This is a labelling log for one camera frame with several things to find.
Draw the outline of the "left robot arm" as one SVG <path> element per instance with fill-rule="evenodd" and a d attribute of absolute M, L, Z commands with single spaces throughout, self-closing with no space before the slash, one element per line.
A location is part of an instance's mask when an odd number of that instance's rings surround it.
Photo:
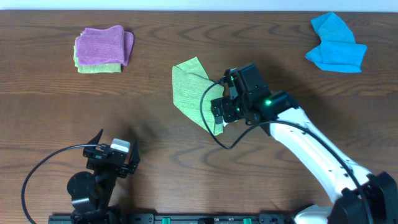
<path fill-rule="evenodd" d="M 118 179 L 134 174 L 140 162 L 138 141 L 129 143 L 113 139 L 110 145 L 100 144 L 100 131 L 83 148 L 86 168 L 92 172 L 79 172 L 67 184 L 74 211 L 72 223 L 126 223 L 120 207 L 109 206 Z"/>

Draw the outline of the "light green microfiber cloth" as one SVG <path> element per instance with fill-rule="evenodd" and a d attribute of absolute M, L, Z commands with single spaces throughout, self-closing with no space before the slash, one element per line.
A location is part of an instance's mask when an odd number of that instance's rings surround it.
<path fill-rule="evenodd" d="M 223 124 L 216 124 L 211 112 L 211 100 L 223 97 L 224 86 L 214 84 L 197 57 L 172 67 L 174 105 L 204 130 L 217 136 L 224 131 Z"/>

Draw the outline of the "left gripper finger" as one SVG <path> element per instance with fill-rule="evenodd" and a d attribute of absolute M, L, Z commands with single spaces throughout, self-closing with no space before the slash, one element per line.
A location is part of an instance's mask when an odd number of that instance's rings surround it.
<path fill-rule="evenodd" d="M 88 144 L 95 144 L 95 145 L 98 145 L 98 143 L 99 143 L 99 141 L 100 141 L 100 139 L 101 139 L 102 134 L 103 134 L 103 129 L 101 129 L 101 130 L 98 132 L 98 134 L 97 134 L 93 139 L 91 139 L 91 140 L 88 142 Z"/>
<path fill-rule="evenodd" d="M 140 156 L 139 156 L 138 147 L 139 147 L 139 142 L 138 142 L 138 140 L 135 140 L 134 144 L 132 146 L 132 149 L 131 149 L 131 156 L 129 159 L 129 168 L 137 168 L 141 161 Z"/>

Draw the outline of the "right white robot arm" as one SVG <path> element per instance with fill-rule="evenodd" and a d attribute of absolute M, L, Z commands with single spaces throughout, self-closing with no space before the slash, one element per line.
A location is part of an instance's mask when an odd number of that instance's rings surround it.
<path fill-rule="evenodd" d="M 217 123 L 245 119 L 287 147 L 315 176 L 332 207 L 311 205 L 295 223 L 397 223 L 397 183 L 372 174 L 339 150 L 286 92 L 239 93 L 212 100 Z"/>

